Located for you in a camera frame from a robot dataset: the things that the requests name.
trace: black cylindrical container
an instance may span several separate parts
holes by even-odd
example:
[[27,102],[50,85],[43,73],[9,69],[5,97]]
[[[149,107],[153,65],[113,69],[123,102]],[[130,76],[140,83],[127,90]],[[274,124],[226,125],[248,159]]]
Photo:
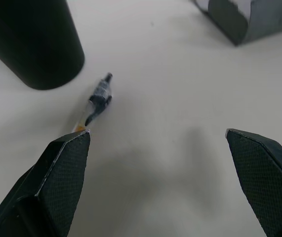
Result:
[[0,59],[34,89],[73,79],[84,53],[65,0],[0,0]]

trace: white table surface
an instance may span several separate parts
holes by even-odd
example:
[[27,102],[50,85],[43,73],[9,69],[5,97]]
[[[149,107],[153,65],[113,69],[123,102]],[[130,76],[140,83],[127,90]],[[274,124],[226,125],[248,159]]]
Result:
[[70,0],[86,55],[50,91],[0,61],[0,203],[114,74],[70,237],[264,237],[226,128],[282,144],[282,34],[235,48],[189,0]]

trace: black cylinder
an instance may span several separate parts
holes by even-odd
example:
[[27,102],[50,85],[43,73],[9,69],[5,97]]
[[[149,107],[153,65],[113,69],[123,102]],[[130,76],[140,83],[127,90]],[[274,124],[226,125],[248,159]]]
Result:
[[0,59],[34,89],[72,80],[84,53],[65,0],[0,0]]

